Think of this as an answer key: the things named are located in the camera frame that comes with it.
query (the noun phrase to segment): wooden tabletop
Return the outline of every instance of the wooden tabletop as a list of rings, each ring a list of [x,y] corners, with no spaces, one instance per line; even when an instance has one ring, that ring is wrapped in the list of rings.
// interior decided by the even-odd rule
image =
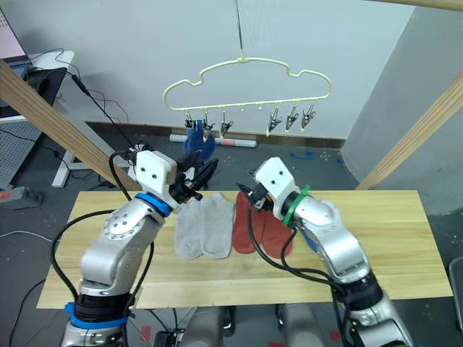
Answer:
[[[207,197],[214,192],[202,193]],[[223,192],[231,201],[236,194]],[[320,191],[312,194],[339,207],[344,224],[359,238],[380,285],[392,299],[452,295],[416,191]],[[71,218],[97,210],[117,209],[124,202],[121,192],[81,192]],[[76,287],[80,278],[80,258],[98,237],[105,218],[105,215],[92,217],[71,227],[58,247],[58,263]],[[175,224],[175,216],[171,215],[155,240],[155,256],[137,308],[331,300],[327,286],[271,267],[256,253],[243,255],[232,250],[225,260],[210,260],[204,256],[182,260],[174,250]],[[294,240],[288,263],[295,267],[323,269],[321,261],[300,235]],[[58,309],[71,300],[66,286],[50,269],[38,308]]]

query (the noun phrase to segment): white pipe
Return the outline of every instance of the white pipe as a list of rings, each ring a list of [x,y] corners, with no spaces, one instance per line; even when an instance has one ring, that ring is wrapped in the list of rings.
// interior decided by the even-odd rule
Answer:
[[[185,142],[187,140],[187,135],[170,134],[169,140],[171,142]],[[217,145],[223,146],[255,148],[258,145],[254,140],[221,139],[220,137],[216,137],[215,140]]]

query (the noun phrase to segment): metal clip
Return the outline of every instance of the metal clip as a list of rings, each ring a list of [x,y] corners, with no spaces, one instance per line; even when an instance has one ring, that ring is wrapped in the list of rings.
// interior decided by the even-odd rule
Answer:
[[[214,127],[214,124],[215,123],[212,123],[212,124],[209,124],[209,121],[208,121],[208,111],[205,110],[204,111],[204,120],[203,120],[203,127],[204,127],[204,130],[209,132],[212,130],[212,128]]]
[[[315,106],[314,103],[310,104],[309,106],[309,111],[307,113],[302,110],[302,121],[301,121],[301,132],[304,131],[305,127],[310,123],[312,119],[315,118],[317,115],[317,112],[313,110],[313,107]]]
[[[185,127],[186,128],[193,128],[194,121],[193,121],[193,118],[191,118],[190,112],[189,111],[185,112],[185,116],[187,117],[185,119]]]
[[[278,105],[275,107],[275,111],[273,113],[270,113],[270,119],[268,120],[268,127],[267,127],[267,136],[270,135],[273,129],[276,128],[278,124],[281,123],[282,118],[278,117],[278,111],[280,109],[280,106]]]
[[[222,110],[223,120],[220,124],[220,137],[224,138],[227,132],[229,132],[230,128],[233,126],[233,121],[225,122],[225,113],[226,110]]]
[[[286,117],[286,127],[285,127],[285,130],[284,130],[285,132],[288,132],[291,129],[293,123],[299,117],[299,114],[295,113],[296,108],[297,108],[297,105],[292,106],[291,114],[288,114],[288,116]]]

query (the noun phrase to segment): floor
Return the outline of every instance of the floor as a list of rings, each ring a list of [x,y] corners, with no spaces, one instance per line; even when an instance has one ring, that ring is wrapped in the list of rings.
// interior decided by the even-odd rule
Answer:
[[[126,144],[115,134],[101,134],[115,149],[123,150]],[[163,153],[178,158],[181,155],[178,143],[170,143],[164,137],[133,137],[133,140],[147,140]],[[63,150],[46,136],[39,140]],[[337,150],[304,147],[282,147],[259,145],[256,149],[219,147],[215,156],[220,165],[211,179],[210,189],[232,190],[235,183],[251,184],[247,172],[259,166],[266,158],[279,156],[288,165],[298,184],[310,184],[313,189],[353,189],[357,181],[348,172]],[[69,178],[64,188],[53,189],[53,181],[59,160],[38,146],[27,157],[13,184],[28,186],[45,193],[43,205],[39,208],[6,211],[0,209],[0,234],[10,231],[34,231],[52,238],[58,228],[66,222],[72,205],[81,190],[98,185],[98,175],[93,173],[85,180]],[[84,176],[88,171],[77,172]],[[443,263],[448,265],[455,256],[463,255],[463,215],[461,211],[429,216]],[[44,279],[49,269],[49,243],[42,239],[17,234],[0,239],[0,347],[8,346],[20,303],[27,291]],[[25,302],[12,346],[59,346],[61,334],[68,317],[61,310],[35,309],[41,286],[36,288]],[[452,298],[401,300],[395,305],[411,332],[417,346],[463,346],[462,334],[456,328],[456,314]],[[313,310],[323,329],[327,346],[340,346],[337,341],[332,307],[328,303],[313,305]],[[170,309],[157,309],[158,316],[168,327],[174,326]],[[192,309],[178,309],[179,327],[186,327]],[[129,345],[152,346],[156,331],[161,329],[150,312],[135,310],[136,318],[128,325]],[[141,331],[150,329],[149,341],[143,341]],[[226,338],[227,347],[235,346],[282,346],[283,336],[277,329],[274,308],[271,305],[237,308],[237,329]]]

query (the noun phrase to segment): gray wall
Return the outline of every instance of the gray wall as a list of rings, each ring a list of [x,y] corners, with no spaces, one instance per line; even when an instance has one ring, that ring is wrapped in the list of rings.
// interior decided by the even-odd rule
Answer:
[[[360,180],[463,70],[463,13],[416,8],[342,153]],[[463,205],[463,110],[378,189],[417,189],[428,214]]]
[[[162,92],[173,82],[198,79],[201,69],[237,59],[234,0],[0,0],[28,53],[63,47],[89,87],[117,99],[131,123],[180,127],[184,113],[169,110]],[[360,0],[239,0],[245,53],[286,61],[294,71],[319,70],[333,94],[317,104],[311,129],[289,134],[346,139],[410,18],[413,7]],[[72,116],[105,121],[70,82],[62,106]],[[181,86],[172,105],[275,100],[322,95],[326,84],[282,67],[249,63],[206,75],[204,85]],[[286,116],[292,105],[282,106]],[[110,111],[121,113],[114,105]],[[265,133],[273,107],[230,109],[232,130]],[[203,117],[201,112],[194,116]],[[220,124],[221,112],[209,119]],[[284,134],[284,124],[275,129]]]

